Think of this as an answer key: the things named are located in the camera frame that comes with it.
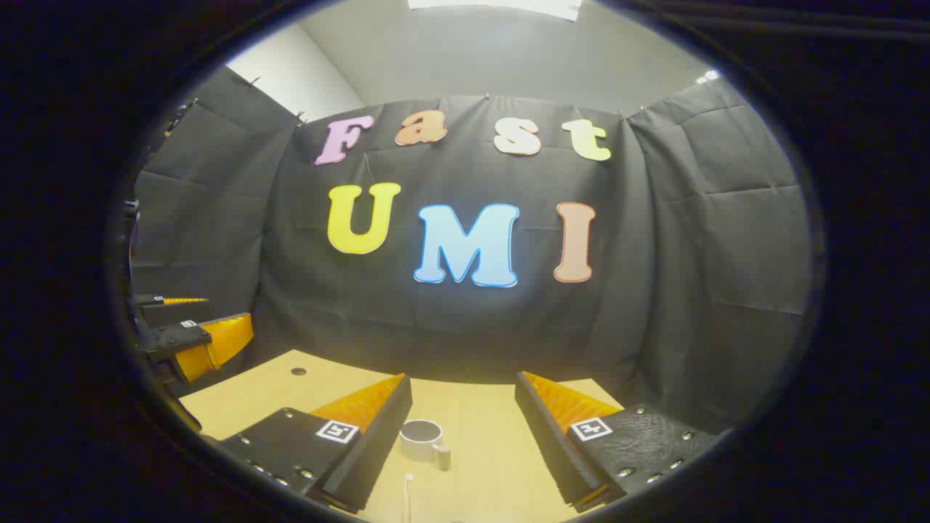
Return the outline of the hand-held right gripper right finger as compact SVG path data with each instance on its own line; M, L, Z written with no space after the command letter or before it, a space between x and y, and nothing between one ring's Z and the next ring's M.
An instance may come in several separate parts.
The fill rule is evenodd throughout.
M516 403L562 499L578 512L654 490L721 439L649 404L620 408L531 372Z

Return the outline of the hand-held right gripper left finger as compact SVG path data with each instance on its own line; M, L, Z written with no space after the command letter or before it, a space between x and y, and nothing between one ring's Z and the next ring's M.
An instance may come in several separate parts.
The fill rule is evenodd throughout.
M410 378L399 373L308 413L279 408L219 446L283 489L356 514L412 404Z

